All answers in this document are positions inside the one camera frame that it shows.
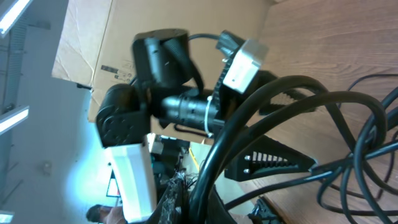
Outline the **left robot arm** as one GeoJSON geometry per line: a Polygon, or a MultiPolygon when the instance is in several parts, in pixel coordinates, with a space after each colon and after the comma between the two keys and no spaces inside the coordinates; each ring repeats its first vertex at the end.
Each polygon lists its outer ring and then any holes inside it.
{"type": "Polygon", "coordinates": [[[226,57],[212,90],[207,90],[190,58],[185,29],[160,29],[137,34],[132,43],[137,75],[128,84],[112,86],[96,116],[102,145],[112,153],[113,172],[128,208],[154,193],[146,135],[150,120],[161,127],[192,128],[194,134],[216,139],[229,117],[258,88],[275,80],[261,69],[267,49],[231,32],[216,36],[226,57]]]}

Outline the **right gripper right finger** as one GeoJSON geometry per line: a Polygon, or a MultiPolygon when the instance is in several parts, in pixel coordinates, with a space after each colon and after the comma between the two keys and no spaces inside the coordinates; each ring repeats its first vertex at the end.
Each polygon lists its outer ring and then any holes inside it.
{"type": "Polygon", "coordinates": [[[213,186],[208,199],[206,224],[236,224],[219,196],[216,185],[213,186]]]}

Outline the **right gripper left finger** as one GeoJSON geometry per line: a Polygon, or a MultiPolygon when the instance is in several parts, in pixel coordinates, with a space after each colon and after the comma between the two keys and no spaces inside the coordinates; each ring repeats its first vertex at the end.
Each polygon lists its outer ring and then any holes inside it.
{"type": "Polygon", "coordinates": [[[150,224],[182,224],[188,213],[188,183],[185,174],[175,174],[150,216],[150,224]]]}

